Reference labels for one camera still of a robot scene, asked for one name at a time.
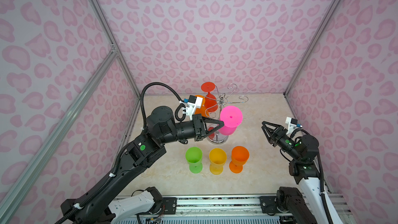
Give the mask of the yellow wine glass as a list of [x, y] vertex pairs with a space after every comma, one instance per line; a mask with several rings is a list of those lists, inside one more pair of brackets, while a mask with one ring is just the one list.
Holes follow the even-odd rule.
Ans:
[[214, 148], [209, 153], [210, 166], [209, 170], [214, 175], [223, 172], [223, 167], [227, 161], [227, 154], [223, 149]]

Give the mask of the pink wine glass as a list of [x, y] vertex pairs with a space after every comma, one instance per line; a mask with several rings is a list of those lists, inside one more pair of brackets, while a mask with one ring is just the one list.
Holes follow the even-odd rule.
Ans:
[[220, 133], [229, 136], [242, 123], [243, 114], [238, 107], [227, 106], [221, 111], [220, 120], [224, 122], [224, 127], [220, 130]]

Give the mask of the orange wine glass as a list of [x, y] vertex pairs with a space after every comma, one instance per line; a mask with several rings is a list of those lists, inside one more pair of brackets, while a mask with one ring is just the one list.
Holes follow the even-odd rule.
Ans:
[[243, 166], [250, 157], [249, 151], [243, 146], [236, 146], [231, 151], [231, 162], [229, 164], [230, 170], [235, 173], [241, 173]]
[[207, 108], [205, 107], [205, 102], [206, 102], [205, 97], [201, 96], [201, 95], [196, 95], [196, 97], [202, 99], [202, 104], [201, 104], [200, 108], [197, 108], [195, 110], [195, 114], [201, 114], [203, 117], [209, 117], [209, 112], [208, 112]]

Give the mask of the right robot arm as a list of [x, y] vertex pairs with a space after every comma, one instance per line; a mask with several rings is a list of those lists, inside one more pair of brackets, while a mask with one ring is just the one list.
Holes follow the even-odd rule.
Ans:
[[281, 186], [276, 194], [276, 208], [292, 214], [297, 224], [341, 224], [343, 221], [326, 191], [319, 141], [301, 125], [290, 132], [282, 125], [263, 121], [261, 129], [273, 147], [291, 157], [289, 174], [299, 185], [299, 189]]

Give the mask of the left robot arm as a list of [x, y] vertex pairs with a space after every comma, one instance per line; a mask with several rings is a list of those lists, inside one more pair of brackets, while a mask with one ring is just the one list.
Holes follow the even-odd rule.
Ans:
[[116, 196], [136, 177], [144, 173], [166, 154], [167, 143], [187, 144], [189, 139], [202, 141], [224, 127], [224, 122], [200, 114], [190, 121], [176, 122], [168, 106], [155, 108], [146, 118], [146, 126], [132, 142], [117, 154], [111, 170], [87, 193], [76, 199], [67, 199], [61, 205], [62, 218], [75, 224], [114, 224], [123, 215], [150, 212], [152, 206], [144, 207], [137, 199], [137, 207], [128, 208], [115, 201]]

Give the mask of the green wine glass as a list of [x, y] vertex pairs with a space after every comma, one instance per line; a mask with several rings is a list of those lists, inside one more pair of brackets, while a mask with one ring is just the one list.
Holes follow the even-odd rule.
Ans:
[[202, 157], [202, 150], [198, 147], [191, 147], [186, 151], [185, 158], [189, 165], [190, 172], [198, 174], [202, 171]]

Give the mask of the red wine glass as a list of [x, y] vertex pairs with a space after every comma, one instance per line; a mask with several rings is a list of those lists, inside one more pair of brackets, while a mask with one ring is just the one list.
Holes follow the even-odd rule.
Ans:
[[204, 106], [209, 113], [214, 113], [218, 109], [216, 97], [212, 94], [215, 89], [216, 85], [212, 82], [205, 82], [201, 85], [201, 90], [207, 93]]

